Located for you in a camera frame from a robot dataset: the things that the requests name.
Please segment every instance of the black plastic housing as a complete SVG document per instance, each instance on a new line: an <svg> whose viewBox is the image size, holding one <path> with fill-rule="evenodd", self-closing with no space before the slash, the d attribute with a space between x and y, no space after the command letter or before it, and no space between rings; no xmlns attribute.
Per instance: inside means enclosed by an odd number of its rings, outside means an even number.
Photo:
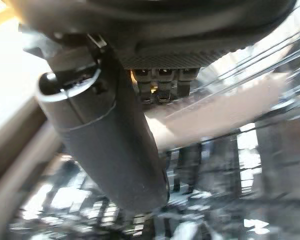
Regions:
<svg viewBox="0 0 300 240"><path fill-rule="evenodd" d="M113 55L105 54L95 79L72 88L54 92L46 87L54 84L49 78L44 74L39 80L39 104L102 191L134 213L164 206L165 164L132 83Z"/></svg>

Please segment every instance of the black cylinder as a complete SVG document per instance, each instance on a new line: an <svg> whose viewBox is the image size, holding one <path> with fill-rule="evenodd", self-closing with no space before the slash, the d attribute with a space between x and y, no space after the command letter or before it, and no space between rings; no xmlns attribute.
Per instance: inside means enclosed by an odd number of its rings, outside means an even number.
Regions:
<svg viewBox="0 0 300 240"><path fill-rule="evenodd" d="M41 108L87 174L118 207L144 213L168 200L165 164L117 60L107 54L94 78L55 91L44 74Z"/></svg>

